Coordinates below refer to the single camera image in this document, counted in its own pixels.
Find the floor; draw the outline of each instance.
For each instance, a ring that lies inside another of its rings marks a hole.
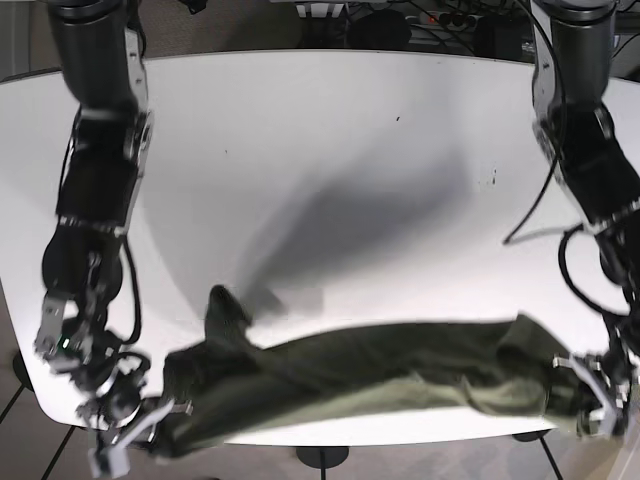
[[[289,4],[267,0],[211,0],[191,16],[177,0],[145,0],[141,17],[149,39],[149,57],[243,49],[294,48],[300,22]],[[58,59],[42,4],[31,16],[31,69],[57,66]],[[620,56],[619,75],[631,69],[638,51]],[[0,409],[18,388],[11,370],[17,346],[0,292]],[[37,480],[47,467],[67,427],[48,419],[33,394],[25,391],[0,426],[0,465],[3,478]],[[608,478],[619,445],[578,442],[551,432],[548,443],[567,480]],[[76,431],[50,479],[91,478],[86,434]],[[316,471],[298,462],[292,448],[224,446],[168,466],[155,465],[132,452],[136,479],[220,478],[222,480],[315,480]],[[492,479],[549,480],[555,478],[539,443],[519,444],[510,437],[449,443],[352,449],[347,461],[329,472],[335,479]]]

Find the wrinkled fabric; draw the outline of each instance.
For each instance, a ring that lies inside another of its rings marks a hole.
[[[403,323],[337,330],[261,350],[214,292],[206,339],[169,355],[165,394],[193,412],[163,422],[161,455],[241,432],[357,415],[466,406],[544,416],[575,432],[582,400],[568,352],[525,315],[497,323]]]

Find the green cloth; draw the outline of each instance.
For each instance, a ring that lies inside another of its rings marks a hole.
[[[349,328],[261,350],[236,328],[239,311],[217,302],[212,291],[205,342],[166,359],[165,394],[191,401],[193,412],[163,422],[162,455],[179,457],[240,432],[451,406],[544,416],[576,431],[580,381],[552,367],[568,352],[525,315]]]

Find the white table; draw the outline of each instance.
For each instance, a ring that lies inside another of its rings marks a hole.
[[[250,337],[262,346],[346,326],[525,311],[574,351],[606,348],[602,321],[561,279],[557,235],[500,244],[548,168],[531,133],[529,66],[306,51],[173,58],[148,70],[157,122],[130,235],[144,302],[138,347],[153,361],[148,392],[161,391],[168,352],[202,339],[215,283],[242,298],[266,286],[287,306],[286,315],[257,310]],[[607,101],[638,168],[640,87],[614,81]],[[0,85],[0,275],[38,401],[63,423],[78,423],[82,398],[48,373],[32,342],[75,109],[59,75]],[[577,218],[554,186],[528,230]],[[589,294],[624,305],[588,238],[572,244],[569,267]],[[109,322],[130,331],[128,278]],[[446,409],[233,441],[397,444],[545,427]]]

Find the black cable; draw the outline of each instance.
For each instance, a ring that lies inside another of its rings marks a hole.
[[[140,289],[138,288],[138,273],[136,271],[136,265],[133,261],[133,255],[131,254],[131,248],[129,247],[129,239],[124,237],[122,241],[124,247],[124,253],[127,257],[127,263],[129,264],[129,275],[131,275],[131,289],[133,291],[133,314],[134,324],[133,332],[131,336],[123,342],[123,345],[133,345],[140,340],[140,333],[142,332],[142,306],[140,305]]]
[[[16,391],[16,393],[13,395],[13,397],[11,397],[11,400],[9,400],[9,403],[7,403],[7,406],[4,407],[4,410],[0,414],[0,424],[4,421],[5,417],[9,414],[9,410],[11,410],[11,407],[13,407],[13,404],[16,403],[16,400],[18,400],[18,397],[20,396],[23,390],[24,390],[24,385],[21,384],[18,387],[18,390]]]
[[[624,50],[624,48],[625,48],[627,45],[629,45],[633,39],[635,39],[635,38],[637,38],[637,37],[640,37],[640,33],[636,33],[633,37],[631,37],[629,40],[627,40],[626,42],[624,42],[624,43],[622,44],[622,46],[621,46],[618,50],[616,50],[616,53],[614,53],[614,54],[613,54],[613,56],[612,56],[611,58],[612,58],[612,59],[613,59],[613,58],[616,58],[616,57],[620,54],[620,52],[621,52],[622,50]]]
[[[444,39],[443,39],[443,38],[441,38],[441,37],[439,37],[439,36],[438,36],[438,35],[436,35],[435,33],[433,33],[433,32],[431,31],[431,29],[430,29],[430,28],[423,27],[422,25],[411,25],[411,28],[417,28],[417,29],[418,29],[418,30],[420,30],[421,32],[428,33],[428,34],[429,34],[429,35],[431,35],[433,38],[435,38],[435,39],[438,41],[438,43],[439,43],[440,45],[442,45],[442,46],[445,48],[445,51],[447,51],[447,52],[449,51],[449,46],[448,46],[448,45],[447,45],[447,43],[444,41]]]
[[[460,37],[460,35],[455,33],[453,30],[448,28],[443,23],[440,23],[440,20],[438,20],[438,17],[435,17],[434,15],[431,15],[427,10],[425,10],[424,8],[422,8],[420,5],[418,5],[417,3],[413,2],[412,0],[409,0],[406,3],[408,3],[410,5],[413,5],[415,8],[417,8],[421,12],[425,13],[431,20],[433,20],[438,25],[440,25],[440,28],[442,28],[442,30],[447,32],[449,35],[451,35],[453,38],[455,38],[460,45],[462,45],[464,48],[469,50],[469,52],[471,52],[471,55],[473,55],[473,56],[476,55],[476,52],[473,51],[473,48],[471,48],[471,46]]]
[[[584,225],[579,224],[579,225],[576,225],[576,226],[570,228],[566,232],[564,232],[564,235],[562,236],[562,240],[560,241],[560,246],[558,247],[558,266],[560,267],[560,273],[562,274],[562,278],[563,278],[564,282],[567,284],[567,287],[569,287],[569,290],[571,290],[571,292],[576,297],[578,297],[580,300],[582,300],[582,302],[585,305],[587,305],[589,308],[591,308],[591,310],[599,313],[603,317],[609,316],[609,317],[614,317],[614,318],[618,318],[618,319],[620,319],[622,317],[626,317],[627,315],[611,312],[611,311],[607,310],[606,308],[598,305],[596,302],[594,302],[589,297],[587,297],[575,285],[575,283],[573,283],[573,280],[571,279],[571,275],[569,274],[569,269],[567,268],[567,246],[569,245],[569,240],[571,240],[571,238],[576,233],[582,232],[583,230],[584,230]]]
[[[529,221],[533,213],[538,208],[538,205],[540,205],[540,202],[542,201],[542,198],[544,197],[545,193],[547,193],[549,184],[553,179],[553,173],[555,172],[558,166],[558,163],[560,163],[560,157],[562,156],[562,145],[564,144],[564,138],[567,131],[567,90],[565,88],[564,76],[562,75],[562,70],[560,68],[560,62],[558,61],[558,56],[556,55],[556,52],[553,49],[551,40],[547,36],[546,32],[544,31],[544,28],[542,27],[542,25],[540,25],[540,22],[535,17],[535,15],[531,13],[531,11],[525,6],[522,0],[513,0],[513,1],[514,3],[517,3],[518,6],[520,6],[520,8],[525,12],[525,14],[533,22],[535,28],[538,30],[538,32],[542,36],[542,39],[545,45],[549,49],[549,54],[551,55],[551,60],[553,61],[553,68],[555,70],[555,74],[558,80],[558,86],[560,87],[560,134],[558,136],[557,145],[554,145],[556,154],[553,158],[553,161],[551,162],[549,173],[547,174],[547,178],[545,179],[544,184],[542,185],[542,188],[538,193],[538,196],[536,197],[536,199],[533,202],[533,205],[531,205],[531,207],[529,208],[529,211],[524,215],[520,223],[518,223],[515,226],[515,228],[511,230],[511,232],[509,232],[509,234],[504,238],[504,240],[502,241],[503,245],[509,245],[513,240],[513,237],[515,237],[518,234],[518,232],[522,230],[522,227],[524,227],[525,224]]]
[[[71,127],[71,136],[76,133],[76,125],[80,119],[80,109],[76,112],[76,116],[73,118],[73,126]],[[58,200],[62,194],[62,182],[64,181],[64,174],[67,171],[67,162],[69,161],[69,152],[71,152],[71,139],[67,142],[67,148],[64,151],[64,159],[62,160],[62,170],[60,170],[60,180],[58,181]]]
[[[51,459],[51,462],[49,462],[49,466],[45,470],[44,475],[42,475],[41,480],[47,480],[47,478],[49,478],[49,475],[51,475],[51,472],[53,471],[53,467],[56,466],[56,463],[58,462],[58,459],[60,458],[60,455],[62,455],[62,452],[64,451],[64,448],[67,446],[67,443],[69,443],[69,440],[71,439],[71,435],[73,435],[73,431],[75,429],[76,429],[75,425],[72,426],[71,428],[69,428],[69,431],[67,432],[67,434],[62,439],[62,443],[58,447],[58,450],[56,450],[56,453],[53,456],[53,458]]]
[[[542,444],[542,448],[544,449],[544,453],[547,454],[547,458],[549,459],[549,463],[551,464],[551,468],[553,468],[553,471],[555,472],[556,477],[558,478],[558,480],[564,480],[562,478],[562,474],[560,473],[560,469],[558,468],[558,465],[556,464],[555,458],[553,458],[553,455],[551,455],[551,450],[549,450],[549,446],[547,445],[547,441],[544,439],[544,437],[542,435],[539,435],[538,438],[540,439],[540,443]]]

